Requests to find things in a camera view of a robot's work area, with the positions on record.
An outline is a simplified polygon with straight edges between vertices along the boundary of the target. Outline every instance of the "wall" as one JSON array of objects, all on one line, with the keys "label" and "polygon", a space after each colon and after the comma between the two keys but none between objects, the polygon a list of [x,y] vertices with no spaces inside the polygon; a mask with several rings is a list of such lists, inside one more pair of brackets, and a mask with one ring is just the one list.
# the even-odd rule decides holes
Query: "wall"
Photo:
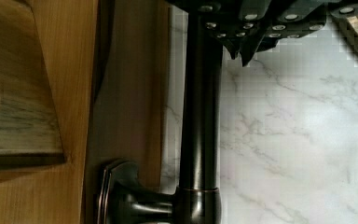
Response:
[{"label": "wall", "polygon": [[[186,59],[186,15],[172,14],[162,189],[173,193]],[[358,223],[358,60],[329,23],[283,40],[249,66],[223,61],[222,223]]]}]

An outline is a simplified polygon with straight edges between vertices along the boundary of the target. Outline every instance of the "marble backsplash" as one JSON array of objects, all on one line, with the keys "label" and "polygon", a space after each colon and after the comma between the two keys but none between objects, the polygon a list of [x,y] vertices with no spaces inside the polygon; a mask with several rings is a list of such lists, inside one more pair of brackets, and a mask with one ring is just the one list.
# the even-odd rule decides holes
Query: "marble backsplash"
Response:
[{"label": "marble backsplash", "polygon": [[[172,14],[162,191],[177,185],[184,12]],[[335,26],[282,40],[247,67],[223,61],[222,223],[358,224],[358,59]]]}]

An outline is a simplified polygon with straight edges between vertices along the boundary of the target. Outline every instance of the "metal pipe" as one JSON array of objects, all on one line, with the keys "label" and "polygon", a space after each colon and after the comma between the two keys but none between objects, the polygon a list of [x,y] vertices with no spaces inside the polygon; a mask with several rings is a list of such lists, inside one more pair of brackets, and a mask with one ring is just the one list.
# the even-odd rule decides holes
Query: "metal pipe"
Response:
[{"label": "metal pipe", "polygon": [[216,189],[223,46],[189,14],[179,188]]}]

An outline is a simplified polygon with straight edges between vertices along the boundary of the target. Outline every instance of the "wooden cabinet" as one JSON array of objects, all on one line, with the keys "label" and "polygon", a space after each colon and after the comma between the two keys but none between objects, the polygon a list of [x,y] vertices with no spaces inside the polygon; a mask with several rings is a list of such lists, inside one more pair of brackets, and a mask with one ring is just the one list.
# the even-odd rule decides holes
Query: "wooden cabinet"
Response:
[{"label": "wooden cabinet", "polygon": [[162,0],[112,2],[116,40],[110,50],[110,78],[103,81],[105,93],[94,110],[98,0],[26,1],[34,14],[66,160],[0,171],[0,224],[92,223],[98,169],[118,156],[140,162],[144,183],[158,186],[168,8]]}]

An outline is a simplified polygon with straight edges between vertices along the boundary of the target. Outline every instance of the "rivet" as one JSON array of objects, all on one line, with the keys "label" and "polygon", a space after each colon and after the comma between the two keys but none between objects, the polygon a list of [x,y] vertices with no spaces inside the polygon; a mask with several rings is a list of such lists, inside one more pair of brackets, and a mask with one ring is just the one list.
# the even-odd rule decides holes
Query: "rivet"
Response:
[{"label": "rivet", "polygon": [[245,16],[245,19],[246,19],[247,21],[252,21],[252,20],[257,19],[257,17],[258,17],[257,14],[248,14],[248,15]]},{"label": "rivet", "polygon": [[353,7],[344,7],[342,8],[339,13],[341,14],[348,14],[348,13],[351,13],[354,11],[354,8]]},{"label": "rivet", "polygon": [[286,29],[285,25],[272,26],[272,30],[284,30],[284,29]]},{"label": "rivet", "polygon": [[300,35],[289,35],[289,36],[287,36],[287,38],[299,38],[300,37]]},{"label": "rivet", "polygon": [[310,26],[310,30],[313,30],[313,31],[317,31],[317,30],[320,30],[322,28],[324,28],[323,25],[312,25],[312,26]]},{"label": "rivet", "polygon": [[281,36],[281,34],[270,34],[270,35],[268,35],[269,37],[280,37]]},{"label": "rivet", "polygon": [[289,14],[289,15],[285,16],[284,18],[287,19],[288,21],[293,21],[293,20],[295,20],[295,19],[298,18],[298,15],[296,15],[296,14]]},{"label": "rivet", "polygon": [[246,33],[245,32],[237,33],[236,36],[237,37],[243,37],[243,36],[246,36]]},{"label": "rivet", "polygon": [[212,30],[217,27],[217,23],[216,22],[206,22],[205,26],[207,29]]},{"label": "rivet", "polygon": [[212,12],[213,11],[213,6],[210,6],[210,5],[200,6],[199,11],[200,12]]},{"label": "rivet", "polygon": [[223,37],[226,37],[227,35],[226,34],[218,34],[216,37],[217,38],[223,38]]},{"label": "rivet", "polygon": [[243,25],[243,29],[249,30],[252,29],[255,25],[253,23],[247,22]]}]

